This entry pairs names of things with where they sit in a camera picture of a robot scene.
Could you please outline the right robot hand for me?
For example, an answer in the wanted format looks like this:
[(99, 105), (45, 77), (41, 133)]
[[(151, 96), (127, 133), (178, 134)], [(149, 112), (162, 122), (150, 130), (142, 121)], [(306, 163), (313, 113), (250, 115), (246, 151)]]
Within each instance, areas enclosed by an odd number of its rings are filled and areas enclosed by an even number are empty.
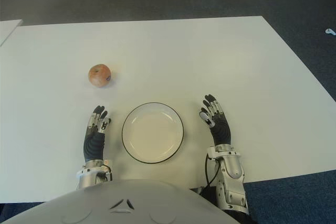
[(201, 108), (199, 116), (209, 127), (214, 145), (231, 145), (230, 127), (220, 103), (213, 95), (208, 94), (203, 104), (206, 108)]

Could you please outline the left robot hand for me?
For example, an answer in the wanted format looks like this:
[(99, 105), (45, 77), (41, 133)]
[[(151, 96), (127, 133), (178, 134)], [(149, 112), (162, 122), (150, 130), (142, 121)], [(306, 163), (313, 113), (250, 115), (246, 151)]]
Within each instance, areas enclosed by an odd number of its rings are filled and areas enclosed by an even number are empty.
[(111, 119), (107, 117), (108, 111), (104, 106), (97, 106), (91, 114), (83, 143), (85, 162), (103, 160), (105, 134)]

